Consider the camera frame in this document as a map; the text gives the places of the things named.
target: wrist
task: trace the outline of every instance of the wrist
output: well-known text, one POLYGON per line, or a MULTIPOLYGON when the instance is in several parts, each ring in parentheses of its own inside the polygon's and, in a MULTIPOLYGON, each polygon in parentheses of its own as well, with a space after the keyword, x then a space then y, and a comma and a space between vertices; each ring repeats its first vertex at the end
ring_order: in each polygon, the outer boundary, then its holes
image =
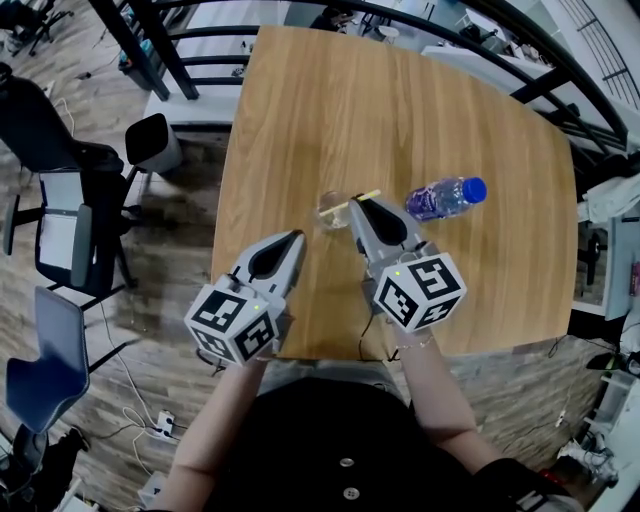
POLYGON ((425 348, 432 342, 435 342, 435 338, 431 329, 422 329, 417 333, 406 333, 398 325, 394 325, 396 346, 399 351, 407 350, 410 348, 425 348))

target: plastic water bottle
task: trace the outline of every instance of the plastic water bottle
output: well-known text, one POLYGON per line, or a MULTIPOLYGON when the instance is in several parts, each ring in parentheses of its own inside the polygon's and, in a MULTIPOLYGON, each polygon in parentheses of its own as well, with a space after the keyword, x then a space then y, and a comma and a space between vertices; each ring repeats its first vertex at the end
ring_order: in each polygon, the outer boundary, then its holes
POLYGON ((446 178, 411 192, 406 209, 424 222, 460 215, 486 197, 487 186, 481 178, 446 178))

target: metal railing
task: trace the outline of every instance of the metal railing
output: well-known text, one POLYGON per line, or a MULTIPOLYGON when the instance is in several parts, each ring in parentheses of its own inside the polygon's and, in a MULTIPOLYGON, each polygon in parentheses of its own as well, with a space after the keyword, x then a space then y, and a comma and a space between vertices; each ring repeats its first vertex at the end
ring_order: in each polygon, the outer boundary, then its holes
MULTIPOLYGON (((113 13, 109 13, 111 8, 117 13, 112 0, 89 0, 98 14, 103 18, 107 28, 111 31, 115 39, 122 45, 132 62, 146 69, 148 58, 140 55, 136 51, 135 55, 129 53, 125 44, 131 47, 133 35, 126 27, 126 24, 117 23, 113 18, 113 13)), ((215 37, 228 35, 256 35, 259 26, 215 26, 202 28, 187 28, 167 31, 161 21, 161 13, 167 9, 184 7, 201 3, 233 1, 233 0, 128 0, 130 7, 135 13, 137 21, 143 27, 144 35, 148 38, 162 62, 175 79, 178 87, 190 100, 198 98, 197 86, 200 85, 241 85, 243 79, 240 77, 207 77, 192 78, 187 71, 187 67, 205 64, 246 64, 250 56, 248 55, 211 55, 191 58, 181 58, 176 50, 176 42, 185 38, 193 37, 215 37)), ((524 43, 531 44, 554 66, 548 73, 540 78, 534 79, 520 68, 514 66, 502 56, 474 42, 472 39, 464 37, 457 32, 427 21, 423 18, 412 16, 394 9, 378 6, 362 0, 296 0, 297 3, 319 4, 343 7, 354 12, 372 14, 391 21, 399 22, 409 27, 433 34, 439 38, 447 40, 454 45, 472 51, 478 56, 495 64, 499 68, 508 72, 522 82, 522 87, 512 94, 512 97, 522 103, 529 103, 537 98, 547 99, 556 109, 555 115, 549 116, 560 128, 570 126, 571 134, 590 139, 600 149, 604 155, 610 154, 610 148, 626 147, 627 128, 618 115, 617 111, 609 103, 606 96, 598 85, 582 69, 564 48, 562 48, 549 34, 533 23, 526 15, 504 0, 466 0, 464 3, 478 11, 479 13, 493 19, 496 23, 514 33, 518 39, 524 43), (575 106, 565 105, 553 94, 553 90, 566 83, 573 83, 582 94, 598 110, 602 117, 611 127, 611 132, 603 136, 601 130, 594 130, 592 126, 583 122, 575 106)), ((158 86, 159 76, 153 77, 153 90, 160 99, 166 99, 164 90, 158 86)))
POLYGON ((640 91, 611 36, 584 0, 560 0, 595 57, 610 94, 640 109, 640 91))

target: clear plastic cup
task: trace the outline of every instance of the clear plastic cup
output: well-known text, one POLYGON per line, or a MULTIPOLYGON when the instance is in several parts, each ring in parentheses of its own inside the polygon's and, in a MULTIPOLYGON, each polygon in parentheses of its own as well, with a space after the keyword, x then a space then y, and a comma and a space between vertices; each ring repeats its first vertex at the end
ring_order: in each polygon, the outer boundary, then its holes
POLYGON ((336 206, 344 204, 347 201, 349 201, 347 194, 344 192, 336 192, 335 190, 326 192, 320 197, 315 214, 316 220, 322 229, 334 231, 349 226, 351 221, 349 207, 336 208, 336 206))

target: wooden stick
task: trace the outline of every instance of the wooden stick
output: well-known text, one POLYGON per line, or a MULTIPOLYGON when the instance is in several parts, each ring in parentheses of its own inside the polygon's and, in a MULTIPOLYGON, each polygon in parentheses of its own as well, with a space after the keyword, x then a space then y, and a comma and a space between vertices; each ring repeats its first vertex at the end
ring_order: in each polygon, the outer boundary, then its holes
MULTIPOLYGON (((360 197, 356 197, 356 199, 358 201, 364 201, 365 199, 371 199, 372 197, 379 196, 380 194, 382 194, 382 192, 380 192, 379 189, 376 189, 376 190, 372 190, 371 192, 368 192, 367 194, 363 194, 360 197)), ((347 201, 346 203, 339 204, 338 206, 334 206, 333 208, 329 208, 328 210, 325 210, 323 212, 319 212, 318 215, 320 217, 324 217, 325 215, 329 215, 330 213, 341 210, 342 208, 346 208, 347 206, 349 206, 349 201, 347 201)))

